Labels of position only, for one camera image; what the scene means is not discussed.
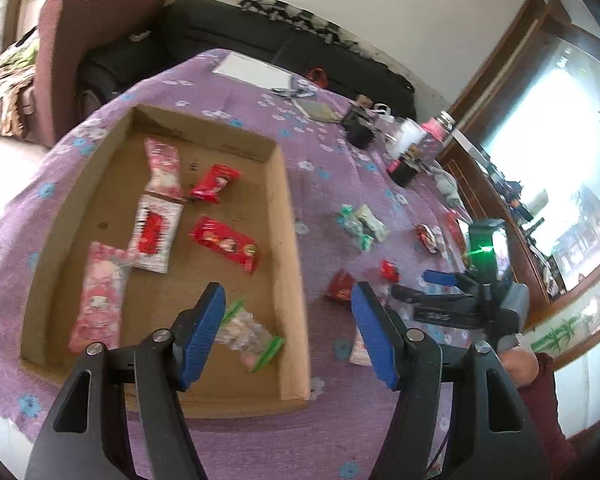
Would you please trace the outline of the person's right hand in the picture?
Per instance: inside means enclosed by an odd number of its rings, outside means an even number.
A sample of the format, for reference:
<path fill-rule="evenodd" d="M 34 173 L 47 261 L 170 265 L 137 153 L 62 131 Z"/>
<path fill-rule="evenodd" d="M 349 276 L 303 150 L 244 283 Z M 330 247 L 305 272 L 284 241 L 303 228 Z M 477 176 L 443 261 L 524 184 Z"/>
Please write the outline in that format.
<path fill-rule="evenodd" d="M 539 361 L 527 348 L 516 346 L 500 352 L 498 357 L 517 388 L 530 385 L 539 374 Z"/>

